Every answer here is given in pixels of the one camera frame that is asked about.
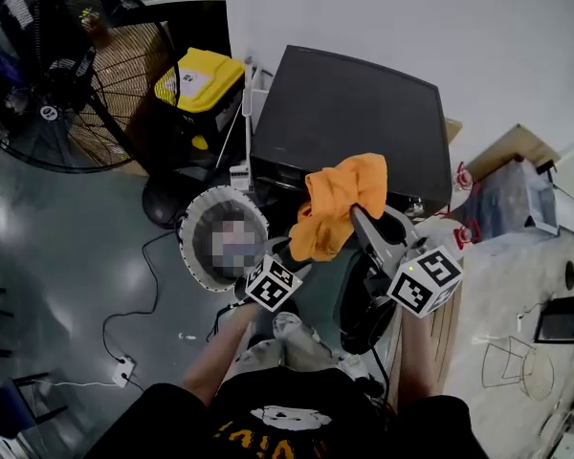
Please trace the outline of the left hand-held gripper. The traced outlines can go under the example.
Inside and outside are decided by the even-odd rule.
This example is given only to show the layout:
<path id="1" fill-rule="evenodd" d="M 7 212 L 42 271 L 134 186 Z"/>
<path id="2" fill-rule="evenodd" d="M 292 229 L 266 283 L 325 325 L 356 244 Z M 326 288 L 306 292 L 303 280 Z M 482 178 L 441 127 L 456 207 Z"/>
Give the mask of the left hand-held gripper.
<path id="1" fill-rule="evenodd" d="M 234 294 L 241 304 L 257 303 L 275 312 L 301 286 L 311 271 L 311 263 L 299 264 L 293 272 L 278 256 L 290 256 L 289 236 L 278 236 L 266 242 L 266 254 L 234 284 Z"/>

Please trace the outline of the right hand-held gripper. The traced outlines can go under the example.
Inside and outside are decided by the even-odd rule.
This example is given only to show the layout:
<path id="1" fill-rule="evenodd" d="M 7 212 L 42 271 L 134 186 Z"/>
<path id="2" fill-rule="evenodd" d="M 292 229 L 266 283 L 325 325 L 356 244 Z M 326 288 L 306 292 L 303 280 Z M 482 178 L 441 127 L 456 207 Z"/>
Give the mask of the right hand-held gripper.
<path id="1" fill-rule="evenodd" d="M 375 219 L 359 205 L 350 219 L 372 262 L 373 290 L 416 317 L 432 313 L 453 295 L 463 270 L 447 248 L 421 233 L 402 212 L 386 207 Z"/>

